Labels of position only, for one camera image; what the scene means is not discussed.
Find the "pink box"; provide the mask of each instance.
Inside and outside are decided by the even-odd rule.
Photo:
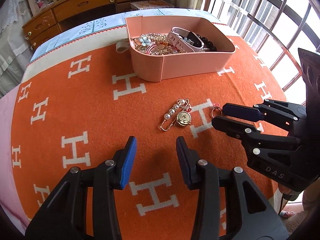
[[[130,53],[135,74],[150,82],[221,71],[234,52],[232,42],[210,21],[189,16],[137,16],[125,19],[129,38],[143,33],[169,33],[172,27],[180,27],[201,37],[208,38],[218,52],[179,53],[163,56],[146,55],[134,48],[130,41]]]

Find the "pearl brooch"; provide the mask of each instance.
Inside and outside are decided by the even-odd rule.
[[[176,112],[177,110],[181,108],[182,110],[176,115],[176,118],[169,124],[169,126],[165,129],[163,127],[163,124],[168,121]],[[184,127],[191,123],[191,115],[189,112],[191,112],[192,108],[189,103],[189,99],[178,99],[177,103],[172,106],[172,108],[169,109],[169,111],[164,114],[164,120],[162,124],[160,125],[160,129],[162,131],[167,131],[170,129],[171,126],[173,126],[175,123],[178,123],[180,126]]]

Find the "pearl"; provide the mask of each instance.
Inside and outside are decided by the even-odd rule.
[[[180,106],[179,106],[178,104],[174,104],[172,108],[173,108],[174,110],[177,110],[179,107],[180,107]]]
[[[169,113],[170,115],[173,115],[173,114],[175,113],[175,110],[174,110],[173,108],[171,108],[171,109],[169,109],[168,113]]]
[[[180,99],[180,100],[178,101],[178,104],[179,104],[180,106],[183,106],[185,103],[186,103],[186,102],[185,102],[184,99]]]
[[[171,115],[170,115],[170,114],[165,114],[165,115],[164,115],[164,119],[165,119],[165,120],[169,120],[170,118],[171,118]]]

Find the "bracelet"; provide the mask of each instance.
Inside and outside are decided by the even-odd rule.
[[[168,43],[168,42],[163,42],[163,41],[161,41],[161,42],[156,42],[156,43],[154,43],[153,45],[151,45],[148,49],[147,49],[147,52],[146,52],[146,54],[147,55],[150,55],[151,53],[152,53],[152,49],[154,48],[154,47],[156,47],[156,46],[159,46],[159,45],[164,45],[164,46],[168,46],[168,47],[171,47],[172,49],[174,49],[175,51],[176,51],[176,53],[180,53],[180,50],[178,49],[178,48],[176,48],[175,46],[173,46],[172,44],[170,44],[170,43]]]

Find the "metal window bars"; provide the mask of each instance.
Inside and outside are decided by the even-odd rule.
[[[296,61],[296,59],[292,56],[292,54],[289,52],[289,48],[292,46],[292,44],[294,43],[294,41],[297,39],[298,35],[300,34],[300,32],[302,30],[305,30],[305,28],[307,27],[309,29],[308,24],[306,24],[306,20],[308,18],[310,9],[311,9],[311,5],[308,5],[308,8],[306,10],[306,13],[303,17],[303,19],[301,19],[299,16],[297,15],[292,15],[292,12],[295,13],[290,7],[288,7],[286,5],[287,0],[267,0],[268,2],[270,2],[272,5],[276,6],[279,8],[278,13],[276,14],[276,17],[271,25],[270,28],[266,27],[262,22],[260,22],[260,20],[258,20],[256,18],[257,13],[259,11],[259,8],[263,2],[263,0],[258,0],[257,4],[254,7],[254,11],[252,14],[250,14],[249,12],[247,12],[245,9],[241,8],[241,3],[243,2],[243,0],[239,0],[237,2],[237,4],[228,1],[228,0],[221,0],[222,4],[220,6],[219,12],[218,12],[218,18],[221,17],[221,13],[223,10],[223,7],[225,6],[225,4],[230,5],[231,7],[235,8],[236,10],[233,12],[232,17],[230,18],[231,20],[229,20],[229,26],[233,25],[233,22],[236,18],[236,14],[237,13],[242,13],[244,14],[246,17],[248,17],[250,19],[250,21],[246,24],[245,28],[244,28],[244,32],[242,34],[242,38],[244,38],[251,26],[252,23],[255,23],[256,25],[258,25],[259,27],[261,27],[262,29],[264,29],[266,31],[266,35],[265,37],[262,39],[262,42],[260,43],[260,45],[258,46],[258,48],[256,49],[256,52],[258,53],[261,48],[263,47],[263,45],[265,44],[265,42],[267,41],[268,37],[271,36],[277,43],[278,45],[283,49],[282,54],[278,57],[278,59],[274,62],[274,64],[271,66],[270,70],[272,71],[277,64],[281,61],[281,59],[284,57],[284,55],[288,55],[288,57],[290,58],[290,60],[293,62],[293,64],[295,65],[295,67],[298,69],[299,74],[297,74],[297,76],[295,76],[287,85],[285,85],[283,87],[283,91],[286,91],[295,81],[298,80],[298,78],[301,76],[301,67],[298,64],[298,62]],[[206,0],[205,1],[205,10],[209,9],[209,3],[210,0]],[[293,35],[293,37],[291,38],[290,42],[287,44],[287,46],[285,46],[273,33],[272,30],[275,28],[280,16],[282,13],[285,13],[290,19],[292,19],[296,24],[299,25],[297,31],[295,32],[295,34]],[[319,42],[319,38],[317,37],[317,35],[311,30],[308,33],[306,33],[306,35],[308,36],[308,38],[313,42],[313,44],[315,45],[315,47],[317,48],[317,52],[320,52],[320,43],[316,44],[317,42]]]

